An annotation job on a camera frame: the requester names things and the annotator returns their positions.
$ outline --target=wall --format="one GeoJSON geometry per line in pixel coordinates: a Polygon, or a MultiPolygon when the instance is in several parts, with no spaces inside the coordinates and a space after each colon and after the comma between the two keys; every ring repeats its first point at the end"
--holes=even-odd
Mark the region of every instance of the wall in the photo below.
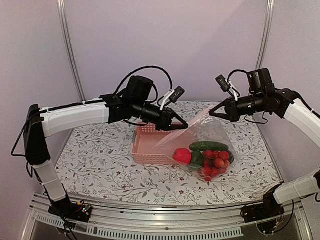
{"type": "MultiPolygon", "coordinates": [[[[26,160],[10,156],[28,108],[79,101],[63,42],[56,0],[0,1],[0,239],[17,240],[37,180],[26,160]]],[[[51,137],[55,159],[66,133],[51,137]]],[[[22,144],[16,150],[23,153],[22,144]]]]}
{"type": "MultiPolygon", "coordinates": [[[[185,88],[181,100],[225,99],[215,78],[255,68],[266,7],[255,0],[66,1],[86,97],[113,93],[134,69],[158,65],[185,88]]],[[[161,96],[169,90],[163,73],[140,74],[155,81],[161,96]]],[[[248,86],[240,90],[247,93],[248,86]]]]}
{"type": "MultiPolygon", "coordinates": [[[[299,92],[318,113],[320,89],[320,1],[275,1],[271,33],[263,66],[269,68],[277,88],[299,92]]],[[[295,126],[269,117],[261,126],[282,173],[292,181],[319,167],[320,149],[295,126]]],[[[304,206],[313,228],[314,239],[320,239],[320,205],[309,197],[304,206]]]]}

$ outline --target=bag of vegetables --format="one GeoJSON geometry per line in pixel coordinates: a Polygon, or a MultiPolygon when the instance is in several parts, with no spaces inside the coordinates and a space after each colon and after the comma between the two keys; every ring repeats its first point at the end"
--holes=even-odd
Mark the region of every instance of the bag of vegetables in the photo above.
{"type": "Polygon", "coordinates": [[[172,158],[206,182],[227,173],[237,158],[222,124],[209,115],[211,108],[190,121],[188,129],[174,131],[154,146],[156,153],[172,158]]]}

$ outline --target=pink plastic crate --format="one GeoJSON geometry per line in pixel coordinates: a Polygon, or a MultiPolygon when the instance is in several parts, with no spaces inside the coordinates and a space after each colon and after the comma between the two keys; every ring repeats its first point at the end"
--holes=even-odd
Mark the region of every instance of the pink plastic crate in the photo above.
{"type": "Polygon", "coordinates": [[[133,138],[131,153],[137,164],[175,165],[171,158],[154,154],[153,147],[172,131],[157,131],[154,124],[136,127],[136,136],[133,138]]]}

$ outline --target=floral tablecloth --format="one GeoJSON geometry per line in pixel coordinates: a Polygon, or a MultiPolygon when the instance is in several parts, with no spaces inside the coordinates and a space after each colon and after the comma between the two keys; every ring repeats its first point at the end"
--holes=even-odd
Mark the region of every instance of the floral tablecloth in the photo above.
{"type": "MultiPolygon", "coordinates": [[[[170,105],[189,121],[214,103],[170,105]]],[[[226,174],[202,182],[175,165],[140,165],[130,154],[135,127],[124,122],[76,128],[56,170],[70,193],[161,205],[217,205],[261,200],[280,182],[256,124],[221,120],[236,152],[226,174]]]]}

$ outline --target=floral pattern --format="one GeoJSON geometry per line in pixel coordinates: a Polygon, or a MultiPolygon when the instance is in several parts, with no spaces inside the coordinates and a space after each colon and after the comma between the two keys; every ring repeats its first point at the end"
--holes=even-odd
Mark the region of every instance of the floral pattern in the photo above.
{"type": "MultiPolygon", "coordinates": [[[[212,104],[185,101],[172,104],[171,108],[189,121],[212,104]]],[[[156,205],[261,200],[280,178],[257,126],[244,118],[235,123],[219,120],[238,161],[212,182],[199,181],[176,165],[135,163],[130,154],[135,127],[124,122],[76,128],[56,170],[68,192],[96,198],[156,205]]]]}

